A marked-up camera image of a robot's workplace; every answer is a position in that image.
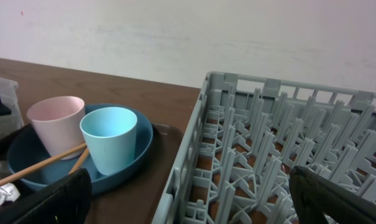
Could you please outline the green yellow snack wrapper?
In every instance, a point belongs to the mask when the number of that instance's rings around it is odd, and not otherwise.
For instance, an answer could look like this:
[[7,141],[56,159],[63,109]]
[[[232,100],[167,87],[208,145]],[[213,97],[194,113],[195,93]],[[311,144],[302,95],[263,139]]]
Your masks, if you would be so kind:
[[[11,175],[11,171],[8,169],[7,161],[0,161],[0,180]],[[10,183],[0,187],[0,205],[5,202],[15,202],[21,193],[17,187]]]

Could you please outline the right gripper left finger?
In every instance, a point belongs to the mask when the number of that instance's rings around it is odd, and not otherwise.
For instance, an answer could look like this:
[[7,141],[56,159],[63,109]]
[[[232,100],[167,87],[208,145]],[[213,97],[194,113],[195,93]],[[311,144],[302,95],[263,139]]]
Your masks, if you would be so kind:
[[92,198],[86,169],[0,208],[0,223],[84,223]]

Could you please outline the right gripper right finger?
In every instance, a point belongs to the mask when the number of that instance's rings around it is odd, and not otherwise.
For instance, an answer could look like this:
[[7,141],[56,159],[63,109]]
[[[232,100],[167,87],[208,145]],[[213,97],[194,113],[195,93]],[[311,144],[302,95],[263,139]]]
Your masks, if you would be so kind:
[[376,205],[303,166],[290,169],[289,189],[300,224],[376,224]]

